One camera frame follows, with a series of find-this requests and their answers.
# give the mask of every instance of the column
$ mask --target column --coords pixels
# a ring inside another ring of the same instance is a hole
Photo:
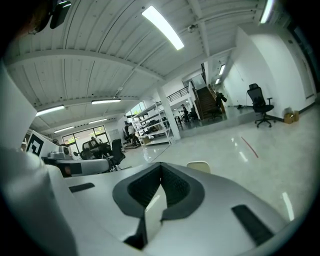
[[[178,129],[178,126],[176,124],[174,114],[172,113],[172,110],[171,110],[169,101],[167,100],[167,96],[166,96],[166,94],[164,92],[164,89],[162,87],[158,87],[156,89],[156,91],[159,94],[163,109],[165,111],[166,118],[169,121],[170,128],[171,128],[171,131],[173,133],[173,137],[176,140],[180,140],[181,137],[180,137],[179,129]]]

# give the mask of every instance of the storage rack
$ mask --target storage rack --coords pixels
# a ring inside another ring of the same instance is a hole
[[[164,110],[161,110],[159,107],[161,106],[161,102],[156,102],[156,101],[153,101],[153,104],[149,107],[147,107],[146,109],[144,109],[143,111],[141,111],[140,113],[136,114],[135,116],[132,117],[132,123],[133,123],[133,126],[134,126],[134,129],[135,131],[138,133],[138,139],[141,143],[142,146],[148,146],[148,145],[154,145],[154,144],[160,144],[160,143],[169,143],[171,144],[170,142],[170,131],[171,131],[171,128],[169,127],[169,121],[166,120],[166,121],[163,121],[162,118],[166,116],[166,113]],[[153,114],[153,115],[150,115],[149,116],[149,112],[152,111],[152,110],[155,110],[156,111],[156,114]],[[140,120],[140,121],[135,121],[135,118],[140,118],[140,117],[144,117],[148,115],[149,117],[143,119],[143,120]],[[143,124],[143,123],[146,123],[147,121],[151,121],[151,120],[159,120],[160,122],[156,123],[156,124],[153,124],[153,125],[150,125],[150,126],[147,126],[147,127],[139,127],[138,128],[138,124]],[[144,135],[141,135],[140,132],[142,132],[143,130],[146,130],[146,129],[149,129],[151,127],[154,127],[154,126],[158,126],[158,125],[161,125],[161,128],[160,130],[157,130],[157,131],[154,131],[154,132],[151,132],[151,133],[148,133],[148,134],[144,134]],[[153,138],[150,138],[151,136],[154,136],[154,135],[159,135],[159,134],[165,134],[165,137],[162,136],[162,137],[153,137]],[[150,141],[148,141],[147,143],[144,143],[144,141],[142,140],[143,138],[146,138],[146,137],[149,137]]]

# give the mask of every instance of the staircase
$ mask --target staircase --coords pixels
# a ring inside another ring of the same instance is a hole
[[[216,101],[207,87],[201,88],[196,91],[199,98],[200,107],[202,110],[203,119],[212,116],[208,111],[213,110],[216,106]]]

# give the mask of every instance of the glossy floor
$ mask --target glossy floor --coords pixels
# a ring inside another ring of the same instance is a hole
[[[121,167],[206,161],[212,174],[242,185],[289,221],[306,211],[319,185],[319,127],[320,108],[314,106],[292,124],[257,128],[250,122],[182,138],[170,146],[128,150]]]

